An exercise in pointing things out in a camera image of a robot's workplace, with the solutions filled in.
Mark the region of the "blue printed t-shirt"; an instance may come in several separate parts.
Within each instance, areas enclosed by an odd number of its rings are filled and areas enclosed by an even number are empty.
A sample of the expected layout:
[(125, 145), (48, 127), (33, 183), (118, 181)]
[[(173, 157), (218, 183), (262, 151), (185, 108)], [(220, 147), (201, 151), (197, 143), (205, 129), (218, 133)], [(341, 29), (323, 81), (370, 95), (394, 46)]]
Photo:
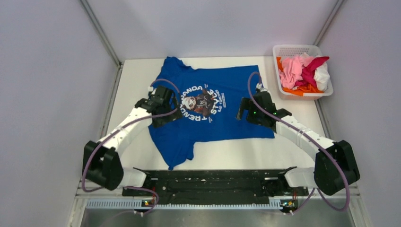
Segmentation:
[(248, 89), (259, 82), (256, 65), (194, 69), (176, 57), (167, 57), (158, 85), (178, 88), (182, 118), (161, 127), (149, 127), (150, 136), (169, 170), (194, 157), (194, 144), (221, 140), (274, 138), (266, 127), (237, 120)]

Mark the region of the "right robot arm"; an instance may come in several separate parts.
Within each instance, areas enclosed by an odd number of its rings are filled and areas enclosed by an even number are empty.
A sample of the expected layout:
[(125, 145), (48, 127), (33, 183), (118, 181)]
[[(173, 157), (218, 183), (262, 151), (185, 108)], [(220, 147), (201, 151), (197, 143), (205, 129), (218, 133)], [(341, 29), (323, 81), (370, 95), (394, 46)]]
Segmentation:
[(290, 195), (297, 187), (316, 188), (325, 195), (349, 192), (349, 186), (360, 179), (352, 146), (345, 140), (335, 142), (304, 126), (291, 112), (278, 109), (268, 91), (257, 91), (241, 100), (237, 119), (247, 111), (249, 123), (267, 127), (293, 142), (313, 161), (308, 168), (290, 167), (281, 173), (278, 191)]

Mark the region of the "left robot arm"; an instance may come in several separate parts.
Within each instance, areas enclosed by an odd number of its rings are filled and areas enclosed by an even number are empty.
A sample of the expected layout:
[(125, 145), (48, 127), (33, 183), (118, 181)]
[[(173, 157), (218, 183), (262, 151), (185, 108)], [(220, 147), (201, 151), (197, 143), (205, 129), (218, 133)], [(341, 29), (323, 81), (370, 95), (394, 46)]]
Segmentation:
[(154, 128), (182, 118), (176, 93), (164, 86), (150, 88), (128, 116), (108, 135), (84, 146), (81, 182), (87, 180), (113, 191), (133, 186), (139, 195), (150, 193), (152, 183), (145, 172), (122, 165), (122, 155), (134, 139), (149, 126)]

